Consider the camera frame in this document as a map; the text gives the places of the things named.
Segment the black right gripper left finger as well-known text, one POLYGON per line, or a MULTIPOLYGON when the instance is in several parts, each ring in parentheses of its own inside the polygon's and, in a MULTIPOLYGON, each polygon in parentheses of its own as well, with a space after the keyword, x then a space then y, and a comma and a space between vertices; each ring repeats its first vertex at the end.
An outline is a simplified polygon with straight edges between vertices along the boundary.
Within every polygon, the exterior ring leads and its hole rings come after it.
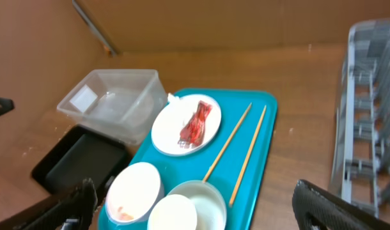
POLYGON ((84 179, 31 207, 34 213, 26 221, 24 229, 88 229, 96 207, 93 181, 84 179))

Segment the white tissue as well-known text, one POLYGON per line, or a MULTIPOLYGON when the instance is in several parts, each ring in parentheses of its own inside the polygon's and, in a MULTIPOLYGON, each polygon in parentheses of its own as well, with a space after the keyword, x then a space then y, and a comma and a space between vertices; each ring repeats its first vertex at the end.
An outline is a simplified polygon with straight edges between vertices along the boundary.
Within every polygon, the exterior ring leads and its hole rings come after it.
POLYGON ((180 101, 180 98, 178 96, 175 96, 175 95, 173 95, 171 93, 168 94, 168 102, 170 104, 177 103, 179 101, 180 101))

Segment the pink small bowl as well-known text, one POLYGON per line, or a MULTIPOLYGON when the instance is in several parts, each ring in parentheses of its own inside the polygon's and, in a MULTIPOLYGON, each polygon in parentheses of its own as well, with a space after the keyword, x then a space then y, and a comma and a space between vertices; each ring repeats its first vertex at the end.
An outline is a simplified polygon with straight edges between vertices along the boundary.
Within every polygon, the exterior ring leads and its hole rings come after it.
POLYGON ((148 162, 138 162, 115 177, 107 192, 105 212, 109 220, 117 225, 144 222, 164 195, 164 185, 157 168, 148 162))

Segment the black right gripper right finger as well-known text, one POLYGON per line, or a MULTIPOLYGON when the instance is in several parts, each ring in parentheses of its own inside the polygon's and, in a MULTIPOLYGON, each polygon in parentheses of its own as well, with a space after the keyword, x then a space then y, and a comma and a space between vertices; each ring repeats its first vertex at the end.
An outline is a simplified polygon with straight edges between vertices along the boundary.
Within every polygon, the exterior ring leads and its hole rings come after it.
POLYGON ((299 229, 390 230, 387 222, 307 180, 297 182, 292 208, 299 229))

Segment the red foil wrapper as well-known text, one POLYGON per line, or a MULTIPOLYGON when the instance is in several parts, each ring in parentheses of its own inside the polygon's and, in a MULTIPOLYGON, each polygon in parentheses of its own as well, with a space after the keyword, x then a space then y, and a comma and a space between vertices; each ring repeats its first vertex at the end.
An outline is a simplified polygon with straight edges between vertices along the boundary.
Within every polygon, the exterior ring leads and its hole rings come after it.
POLYGON ((180 131, 178 145, 181 148, 195 148, 202 144, 205 136, 205 122, 212 105, 199 101, 196 112, 180 131))

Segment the white cup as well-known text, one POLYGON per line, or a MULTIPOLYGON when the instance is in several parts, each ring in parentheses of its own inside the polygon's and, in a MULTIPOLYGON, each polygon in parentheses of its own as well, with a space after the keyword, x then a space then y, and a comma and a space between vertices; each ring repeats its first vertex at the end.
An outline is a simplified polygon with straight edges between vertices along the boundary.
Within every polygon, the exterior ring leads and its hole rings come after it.
POLYGON ((192 201, 180 194, 162 198, 150 213, 147 230, 195 230, 198 216, 192 201))

